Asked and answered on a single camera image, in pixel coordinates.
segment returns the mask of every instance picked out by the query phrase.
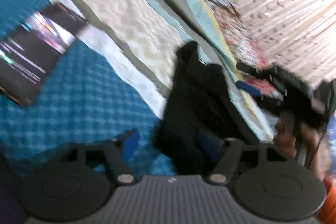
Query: bed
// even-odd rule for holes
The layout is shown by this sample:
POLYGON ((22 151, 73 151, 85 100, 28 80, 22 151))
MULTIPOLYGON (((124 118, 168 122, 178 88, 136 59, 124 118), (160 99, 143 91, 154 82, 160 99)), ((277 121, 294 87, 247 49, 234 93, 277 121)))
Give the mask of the bed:
POLYGON ((48 77, 36 103, 0 96, 0 147, 24 174, 69 143, 91 144, 128 129, 140 134, 128 165, 135 175, 174 174, 151 140, 172 87, 176 50, 197 41, 199 59, 222 65, 232 103, 262 141, 273 131, 238 90, 236 59, 204 0, 1 0, 0 38, 28 15, 59 1, 90 23, 48 77))

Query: black cloth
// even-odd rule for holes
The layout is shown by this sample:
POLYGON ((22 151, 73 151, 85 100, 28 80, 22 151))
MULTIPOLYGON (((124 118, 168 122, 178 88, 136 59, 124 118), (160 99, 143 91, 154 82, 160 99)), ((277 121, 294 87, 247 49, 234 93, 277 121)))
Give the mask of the black cloth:
POLYGON ((196 42, 186 44, 176 55, 173 88, 155 143, 172 158, 178 173, 204 174, 213 166, 197 144, 200 130, 246 144, 259 140, 231 102, 223 68, 199 61, 196 42))

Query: beige patterned fabric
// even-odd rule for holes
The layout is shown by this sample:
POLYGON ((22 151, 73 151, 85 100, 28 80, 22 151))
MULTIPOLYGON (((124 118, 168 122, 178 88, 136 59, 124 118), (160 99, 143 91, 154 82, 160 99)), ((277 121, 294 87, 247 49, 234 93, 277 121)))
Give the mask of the beige patterned fabric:
POLYGON ((229 0, 269 63, 311 85, 336 77, 336 0, 229 0))
POLYGON ((171 88, 177 47, 184 44, 178 31, 146 0, 83 0, 109 25, 132 53, 171 88))

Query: black cable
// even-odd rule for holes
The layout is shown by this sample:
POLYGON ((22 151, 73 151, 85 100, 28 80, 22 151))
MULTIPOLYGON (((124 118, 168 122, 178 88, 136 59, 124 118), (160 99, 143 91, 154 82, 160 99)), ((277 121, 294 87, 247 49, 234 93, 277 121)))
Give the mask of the black cable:
POLYGON ((321 135, 321 137, 320 137, 320 139, 319 139, 319 142, 318 142, 318 144, 317 144, 317 147, 316 147, 314 153, 311 155, 311 159, 310 159, 309 164, 308 164, 308 169, 311 168, 311 165, 312 165, 312 163, 313 163, 314 157, 315 157, 315 155, 316 155, 316 153, 317 153, 317 151, 318 151, 318 149, 319 149, 319 147, 320 147, 320 144, 321 144, 321 142, 322 142, 324 136, 325 136, 326 133, 327 133, 327 126, 328 126, 328 124, 326 123, 326 124, 325 124, 324 132, 322 133, 322 135, 321 135))

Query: circular cover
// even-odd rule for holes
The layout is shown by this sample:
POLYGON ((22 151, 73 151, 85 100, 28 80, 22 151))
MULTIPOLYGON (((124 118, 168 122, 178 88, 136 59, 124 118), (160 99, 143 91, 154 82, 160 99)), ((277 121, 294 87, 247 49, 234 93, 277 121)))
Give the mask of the circular cover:
POLYGON ((326 190, 315 175, 288 162, 269 162, 243 173, 234 193, 244 208, 269 220, 308 218, 322 206, 326 190))
POLYGON ((34 217, 55 222, 81 219, 99 209, 110 182, 76 162, 57 162, 23 181, 19 199, 34 217))

